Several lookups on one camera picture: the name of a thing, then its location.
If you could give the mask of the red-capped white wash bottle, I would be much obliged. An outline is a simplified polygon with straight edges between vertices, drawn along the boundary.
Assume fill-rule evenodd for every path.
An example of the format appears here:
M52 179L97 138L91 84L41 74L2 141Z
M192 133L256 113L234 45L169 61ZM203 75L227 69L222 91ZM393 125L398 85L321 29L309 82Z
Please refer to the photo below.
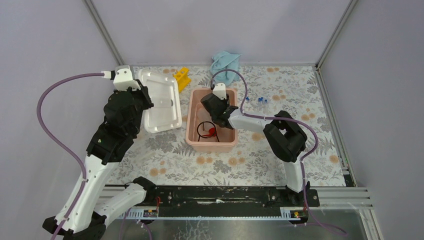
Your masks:
M210 128L208 130L208 133L207 134L204 134L201 137L202 138L205 138L205 139L208 139L208 138L213 138L213 137L216 137L216 136L217 136L217 129L215 127L213 127L213 128Z

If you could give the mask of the black metal ring tripod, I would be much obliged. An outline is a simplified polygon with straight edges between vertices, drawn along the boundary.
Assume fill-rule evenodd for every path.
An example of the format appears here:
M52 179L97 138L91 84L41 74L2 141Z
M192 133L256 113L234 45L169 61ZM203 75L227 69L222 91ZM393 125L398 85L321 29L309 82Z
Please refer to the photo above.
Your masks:
M202 135L205 135L208 133L208 130L210 128L216 128L217 130L217 136L211 137L211 138L203 138ZM219 143L220 139L218 136L218 128L216 125L211 121L202 121L200 122L196 127L196 133L197 133L197 141L198 142L216 142Z

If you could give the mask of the pink plastic bin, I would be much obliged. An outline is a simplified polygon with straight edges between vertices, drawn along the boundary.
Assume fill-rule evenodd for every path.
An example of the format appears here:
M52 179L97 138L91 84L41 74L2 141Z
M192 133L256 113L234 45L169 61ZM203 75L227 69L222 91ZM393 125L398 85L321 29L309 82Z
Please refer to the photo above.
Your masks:
M197 152L228 153L239 142L235 129L219 127L212 122L201 99L212 93L208 88L195 88L189 100L185 141Z

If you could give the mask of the white plastic bin lid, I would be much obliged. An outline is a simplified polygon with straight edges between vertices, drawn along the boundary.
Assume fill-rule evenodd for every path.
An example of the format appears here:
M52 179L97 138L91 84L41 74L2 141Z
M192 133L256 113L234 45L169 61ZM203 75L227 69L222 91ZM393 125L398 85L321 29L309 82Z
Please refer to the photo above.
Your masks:
M177 129L182 126L182 113L177 80L148 69L141 69L137 77L144 87L153 107L144 110L143 126L149 133Z

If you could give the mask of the light blue cloth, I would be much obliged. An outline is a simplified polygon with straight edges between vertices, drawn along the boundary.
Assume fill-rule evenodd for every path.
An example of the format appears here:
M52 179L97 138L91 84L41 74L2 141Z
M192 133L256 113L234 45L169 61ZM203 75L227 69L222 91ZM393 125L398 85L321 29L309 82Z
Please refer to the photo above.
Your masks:
M214 80L219 83L224 83L227 87L239 79L239 76L233 71L219 71L230 69L239 71L241 54L229 53L227 51L220 51L212 56L212 64L210 66L210 73L214 76Z

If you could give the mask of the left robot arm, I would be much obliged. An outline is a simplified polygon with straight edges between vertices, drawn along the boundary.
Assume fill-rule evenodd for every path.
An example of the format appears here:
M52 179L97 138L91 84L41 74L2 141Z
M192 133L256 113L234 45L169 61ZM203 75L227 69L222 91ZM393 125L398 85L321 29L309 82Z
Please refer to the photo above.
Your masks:
M42 227L52 238L99 240L111 222L131 207L155 201L156 185L138 177L125 190L97 206L111 173L123 160L140 132L143 112L152 108L147 87L115 90L104 106L104 120L93 135L81 164L81 175L72 194L56 215Z

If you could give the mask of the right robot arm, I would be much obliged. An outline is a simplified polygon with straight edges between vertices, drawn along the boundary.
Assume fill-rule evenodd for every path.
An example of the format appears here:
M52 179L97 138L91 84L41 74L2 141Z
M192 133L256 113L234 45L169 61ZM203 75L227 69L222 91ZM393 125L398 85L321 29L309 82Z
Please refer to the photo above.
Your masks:
M307 199L299 155L306 149L308 137L287 111L281 110L274 116L243 113L239 107L230 105L228 99L220 99L213 93L200 102L219 127L264 134L274 155L283 162L289 189L287 201L299 206Z

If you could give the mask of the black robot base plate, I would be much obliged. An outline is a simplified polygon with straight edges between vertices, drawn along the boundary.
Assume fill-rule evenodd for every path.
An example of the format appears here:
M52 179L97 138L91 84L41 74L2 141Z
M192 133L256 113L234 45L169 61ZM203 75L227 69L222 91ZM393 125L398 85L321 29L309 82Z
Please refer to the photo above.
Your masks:
M135 205L127 217L148 221L177 218L299 221L307 218L308 207L319 206L318 193L310 187L303 194L274 186L158 185L153 197Z

